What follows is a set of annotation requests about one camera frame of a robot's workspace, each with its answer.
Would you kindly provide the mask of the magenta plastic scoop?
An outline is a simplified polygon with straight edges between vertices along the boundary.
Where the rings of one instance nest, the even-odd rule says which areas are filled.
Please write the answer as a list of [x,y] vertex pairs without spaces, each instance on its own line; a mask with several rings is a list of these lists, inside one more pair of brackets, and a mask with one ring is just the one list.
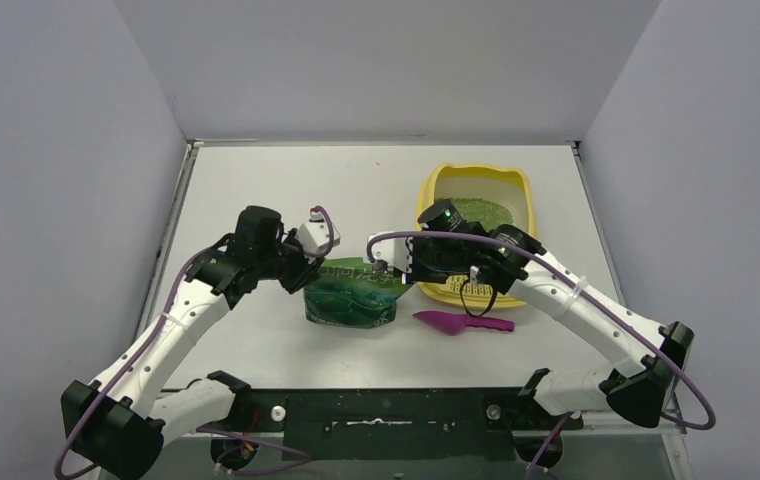
[[448,336],[457,336],[466,329],[479,328],[498,332],[513,332],[515,324],[512,321],[493,318],[475,317],[468,314],[457,314],[442,311],[420,311],[413,317],[423,324]]

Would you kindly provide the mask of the green cat litter bag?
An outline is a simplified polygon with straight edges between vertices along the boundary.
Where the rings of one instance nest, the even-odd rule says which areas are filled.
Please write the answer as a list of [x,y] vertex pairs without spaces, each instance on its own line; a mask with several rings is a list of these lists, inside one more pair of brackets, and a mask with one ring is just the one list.
[[303,288],[305,316],[320,325],[377,328],[395,320],[397,302],[410,288],[359,257],[327,259],[319,278]]

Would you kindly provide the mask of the yellow litter box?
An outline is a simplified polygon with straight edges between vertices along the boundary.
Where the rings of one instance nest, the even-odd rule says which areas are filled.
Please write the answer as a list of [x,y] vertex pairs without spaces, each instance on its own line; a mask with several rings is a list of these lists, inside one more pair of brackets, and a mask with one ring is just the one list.
[[[532,191],[526,174],[517,168],[486,164],[441,164],[421,184],[417,211],[422,212],[437,200],[482,198],[508,208],[514,226],[536,236]],[[463,276],[452,276],[444,284],[420,283],[428,298],[455,307],[476,310],[488,306],[492,291],[485,285],[465,285]]]

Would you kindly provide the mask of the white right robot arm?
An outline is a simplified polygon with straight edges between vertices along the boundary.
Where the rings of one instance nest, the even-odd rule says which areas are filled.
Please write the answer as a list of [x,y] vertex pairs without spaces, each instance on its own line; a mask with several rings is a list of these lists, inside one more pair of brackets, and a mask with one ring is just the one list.
[[573,371],[536,370],[518,400],[526,424],[542,427],[568,412],[610,410],[634,425],[658,426],[676,382],[670,366],[684,367],[692,329],[628,310],[514,225],[486,230],[449,200],[425,209],[418,223],[424,236],[407,242],[415,280],[442,283],[465,275],[547,314],[604,357]]

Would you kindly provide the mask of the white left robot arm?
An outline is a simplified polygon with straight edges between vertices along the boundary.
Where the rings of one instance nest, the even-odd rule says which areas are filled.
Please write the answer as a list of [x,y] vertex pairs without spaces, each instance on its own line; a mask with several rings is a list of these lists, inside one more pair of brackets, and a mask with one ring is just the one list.
[[223,371],[174,393],[167,380],[203,336],[263,281],[293,294],[318,277],[340,235],[320,205],[299,227],[285,230],[280,214],[248,206],[233,231],[181,267],[156,319],[111,366],[88,383],[73,381],[61,407],[65,443],[54,475],[66,478],[69,452],[120,479],[140,479],[162,449],[211,425],[241,432],[254,421],[250,386]]

